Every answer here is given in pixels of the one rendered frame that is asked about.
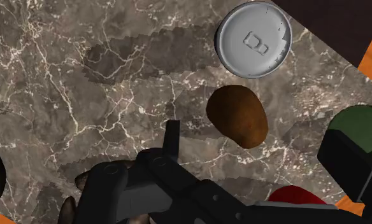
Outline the brown potato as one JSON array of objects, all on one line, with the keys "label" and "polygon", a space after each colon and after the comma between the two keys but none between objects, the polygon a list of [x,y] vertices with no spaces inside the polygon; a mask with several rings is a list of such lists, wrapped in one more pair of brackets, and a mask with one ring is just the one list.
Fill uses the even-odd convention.
[{"label": "brown potato", "polygon": [[223,135],[242,148],[254,148],[268,134],[268,119],[259,98],[242,85],[216,89],[208,99],[206,114]]}]

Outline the grey round can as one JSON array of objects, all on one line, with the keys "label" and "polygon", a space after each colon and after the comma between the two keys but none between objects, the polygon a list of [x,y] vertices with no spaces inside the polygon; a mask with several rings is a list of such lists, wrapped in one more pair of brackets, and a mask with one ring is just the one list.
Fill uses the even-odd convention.
[{"label": "grey round can", "polygon": [[278,69],[290,52],[292,27],[275,4],[250,1],[221,21],[214,46],[222,65],[241,78],[261,78]]}]

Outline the red round object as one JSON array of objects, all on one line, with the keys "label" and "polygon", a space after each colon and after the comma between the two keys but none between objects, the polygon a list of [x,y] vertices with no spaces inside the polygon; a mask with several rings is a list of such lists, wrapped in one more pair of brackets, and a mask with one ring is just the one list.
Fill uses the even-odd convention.
[{"label": "red round object", "polygon": [[268,198],[271,202],[292,204],[326,204],[321,198],[299,186],[283,186],[275,190]]}]

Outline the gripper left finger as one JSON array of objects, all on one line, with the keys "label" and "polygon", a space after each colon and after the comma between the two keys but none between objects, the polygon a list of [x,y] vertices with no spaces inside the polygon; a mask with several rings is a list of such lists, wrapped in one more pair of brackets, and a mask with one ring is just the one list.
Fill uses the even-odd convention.
[{"label": "gripper left finger", "polygon": [[166,123],[160,148],[91,168],[73,224],[124,224],[148,214],[157,224],[246,224],[246,206],[215,182],[178,163],[180,122]]}]

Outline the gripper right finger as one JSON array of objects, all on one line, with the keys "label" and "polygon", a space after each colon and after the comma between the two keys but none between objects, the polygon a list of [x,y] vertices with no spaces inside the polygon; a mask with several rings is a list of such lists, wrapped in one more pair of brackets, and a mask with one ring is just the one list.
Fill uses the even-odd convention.
[{"label": "gripper right finger", "polygon": [[372,224],[372,157],[340,130],[327,130],[317,158],[348,198],[363,203]]}]

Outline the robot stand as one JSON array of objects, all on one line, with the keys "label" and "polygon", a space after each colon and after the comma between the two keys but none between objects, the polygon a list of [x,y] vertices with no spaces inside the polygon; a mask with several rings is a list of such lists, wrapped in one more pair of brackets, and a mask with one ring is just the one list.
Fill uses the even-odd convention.
[{"label": "robot stand", "polygon": [[358,67],[372,40],[372,0],[272,0]]}]

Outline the green round object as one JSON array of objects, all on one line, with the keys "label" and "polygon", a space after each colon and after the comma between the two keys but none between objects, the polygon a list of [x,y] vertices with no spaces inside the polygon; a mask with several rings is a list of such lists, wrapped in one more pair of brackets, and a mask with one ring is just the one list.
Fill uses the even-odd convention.
[{"label": "green round object", "polygon": [[359,104],[337,113],[328,130],[340,130],[372,157],[372,105]]}]

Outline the brown rounded object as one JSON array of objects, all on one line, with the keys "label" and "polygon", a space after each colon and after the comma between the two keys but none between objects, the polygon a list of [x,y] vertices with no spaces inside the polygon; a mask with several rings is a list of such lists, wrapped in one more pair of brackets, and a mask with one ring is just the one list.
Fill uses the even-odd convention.
[{"label": "brown rounded object", "polygon": [[76,211],[76,200],[69,196],[65,199],[58,217],[57,224],[73,224]]},{"label": "brown rounded object", "polygon": [[[132,160],[122,160],[122,162],[124,163],[124,165],[129,169],[132,165],[133,165],[133,161]],[[75,185],[77,187],[77,189],[79,189],[80,191],[83,191],[84,189],[84,186],[85,186],[85,183],[86,183],[86,180],[88,178],[88,175],[89,175],[89,171],[85,171],[79,175],[77,175],[77,177],[75,178]]]}]

